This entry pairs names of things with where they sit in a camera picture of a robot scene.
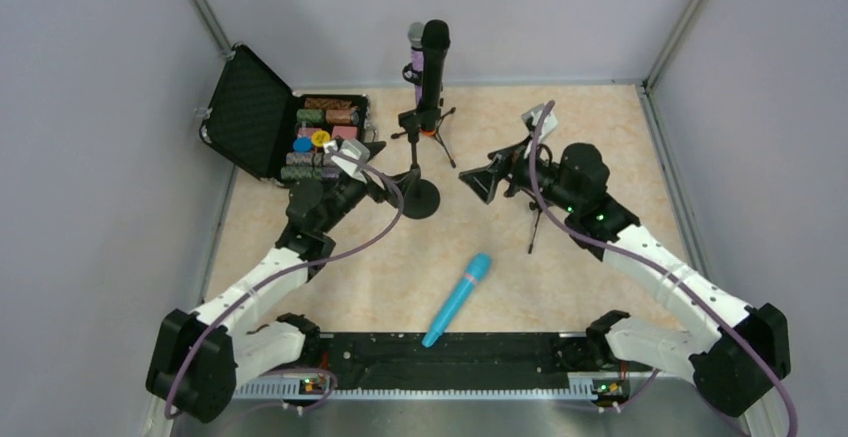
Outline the round base clip stand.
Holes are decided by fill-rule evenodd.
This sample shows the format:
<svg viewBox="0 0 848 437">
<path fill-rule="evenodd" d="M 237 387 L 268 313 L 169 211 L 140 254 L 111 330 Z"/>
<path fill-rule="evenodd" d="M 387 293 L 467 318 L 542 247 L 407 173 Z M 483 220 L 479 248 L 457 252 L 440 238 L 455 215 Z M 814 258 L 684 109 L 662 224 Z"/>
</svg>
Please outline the round base clip stand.
<svg viewBox="0 0 848 437">
<path fill-rule="evenodd" d="M 403 192 L 403 215 L 414 220 L 431 217 L 440 205 L 438 188 L 422 177 L 417 149 L 423 126 L 433 124 L 436 113 L 436 109 L 409 110 L 398 115 L 399 125 L 406 131 L 410 145 L 411 164 L 408 171 L 397 174 L 393 180 Z"/>
</svg>

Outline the small black tripod stand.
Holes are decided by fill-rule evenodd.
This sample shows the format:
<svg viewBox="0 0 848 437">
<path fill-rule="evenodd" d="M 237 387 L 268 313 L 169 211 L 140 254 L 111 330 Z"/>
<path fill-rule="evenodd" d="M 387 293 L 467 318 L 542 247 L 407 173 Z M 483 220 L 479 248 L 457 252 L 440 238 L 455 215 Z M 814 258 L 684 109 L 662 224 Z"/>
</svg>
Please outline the small black tripod stand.
<svg viewBox="0 0 848 437">
<path fill-rule="evenodd" d="M 527 247 L 527 254 L 532 255 L 535 247 L 536 247 L 536 239 L 538 235 L 538 229 L 541 221 L 541 217 L 543 214 L 542 209 L 539 206 L 538 200 L 534 196 L 534 194 L 530 191 L 527 192 L 530 197 L 530 202 L 528 204 L 528 209 L 532 212 L 532 225 L 530 231 L 530 238 Z"/>
</svg>

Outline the turquoise toy microphone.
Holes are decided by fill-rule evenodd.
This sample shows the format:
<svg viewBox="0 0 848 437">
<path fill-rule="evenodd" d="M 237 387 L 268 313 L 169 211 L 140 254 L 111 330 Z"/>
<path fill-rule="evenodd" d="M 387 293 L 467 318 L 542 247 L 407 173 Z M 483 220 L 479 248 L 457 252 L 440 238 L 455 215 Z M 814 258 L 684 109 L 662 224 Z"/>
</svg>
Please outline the turquoise toy microphone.
<svg viewBox="0 0 848 437">
<path fill-rule="evenodd" d="M 469 261 L 456 286 L 436 313 L 422 338 L 421 345 L 424 348 L 433 347 L 448 329 L 473 290 L 485 279 L 491 265 L 492 258 L 486 253 L 478 253 Z"/>
</svg>

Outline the purple glitter microphone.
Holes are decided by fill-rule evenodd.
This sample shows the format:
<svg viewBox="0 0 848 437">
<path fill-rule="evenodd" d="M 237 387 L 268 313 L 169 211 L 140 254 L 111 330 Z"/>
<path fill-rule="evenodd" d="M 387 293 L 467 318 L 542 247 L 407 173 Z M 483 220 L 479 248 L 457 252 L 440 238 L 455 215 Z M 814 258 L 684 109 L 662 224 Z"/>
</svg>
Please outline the purple glitter microphone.
<svg viewBox="0 0 848 437">
<path fill-rule="evenodd" d="M 410 43 L 410 62 L 403 69 L 403 77 L 406 82 L 414 86 L 415 104 L 418 105 L 422 97 L 422 80 L 424 69 L 424 55 L 422 47 L 422 36 L 425 24 L 413 22 L 407 32 Z"/>
</svg>

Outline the black orange-tipped microphone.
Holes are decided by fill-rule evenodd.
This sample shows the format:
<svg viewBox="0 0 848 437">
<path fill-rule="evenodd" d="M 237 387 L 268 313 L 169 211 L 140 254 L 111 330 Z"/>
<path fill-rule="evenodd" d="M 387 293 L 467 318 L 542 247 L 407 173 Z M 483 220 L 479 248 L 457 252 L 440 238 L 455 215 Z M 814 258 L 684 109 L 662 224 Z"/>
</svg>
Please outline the black orange-tipped microphone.
<svg viewBox="0 0 848 437">
<path fill-rule="evenodd" d="M 423 113 L 421 131 L 426 134 L 435 132 L 436 121 L 440 116 L 440 99 L 444 62 L 450 47 L 448 24 L 439 19 L 428 21 L 423 28 L 421 49 L 423 55 L 421 98 L 417 111 Z"/>
</svg>

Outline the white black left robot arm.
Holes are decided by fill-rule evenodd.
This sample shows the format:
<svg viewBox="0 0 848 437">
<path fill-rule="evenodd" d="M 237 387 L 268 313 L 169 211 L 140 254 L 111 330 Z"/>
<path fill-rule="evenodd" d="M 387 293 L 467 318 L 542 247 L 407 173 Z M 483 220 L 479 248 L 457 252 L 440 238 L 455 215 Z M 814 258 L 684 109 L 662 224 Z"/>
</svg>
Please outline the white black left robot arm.
<svg viewBox="0 0 848 437">
<path fill-rule="evenodd" d="M 329 184 L 307 179 L 292 187 L 286 226 L 260 262 L 218 296 L 163 318 L 145 387 L 163 402 L 165 419 L 186 414 L 209 423 L 241 385 L 302 357 L 317 331 L 314 324 L 297 315 L 268 324 L 261 319 L 326 264 L 365 251 L 399 222 L 402 191 L 370 164 L 384 147 L 381 141 L 356 139 L 326 144 L 341 176 Z M 387 202 L 397 213 L 376 236 L 336 253 L 330 231 L 365 198 Z"/>
</svg>

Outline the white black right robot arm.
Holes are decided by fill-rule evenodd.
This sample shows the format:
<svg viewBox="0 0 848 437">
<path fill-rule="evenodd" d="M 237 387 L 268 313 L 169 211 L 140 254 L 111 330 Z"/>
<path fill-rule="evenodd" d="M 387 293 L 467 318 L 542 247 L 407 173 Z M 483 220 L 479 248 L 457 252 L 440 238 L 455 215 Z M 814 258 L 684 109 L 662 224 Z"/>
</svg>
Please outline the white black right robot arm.
<svg viewBox="0 0 848 437">
<path fill-rule="evenodd" d="M 729 417 L 776 391 L 796 429 L 797 409 L 784 384 L 791 370 L 786 316 L 772 304 L 757 307 L 725 292 L 669 251 L 609 193 L 610 170 L 594 145 L 572 143 L 558 160 L 546 159 L 543 140 L 557 124 L 552 109 L 527 112 L 524 140 L 491 152 L 486 166 L 459 178 L 484 202 L 506 183 L 509 195 L 531 196 L 543 213 L 562 209 L 560 226 L 579 247 L 630 277 L 679 322 L 674 330 L 610 311 L 587 328 L 593 356 L 683 379 Z"/>
</svg>

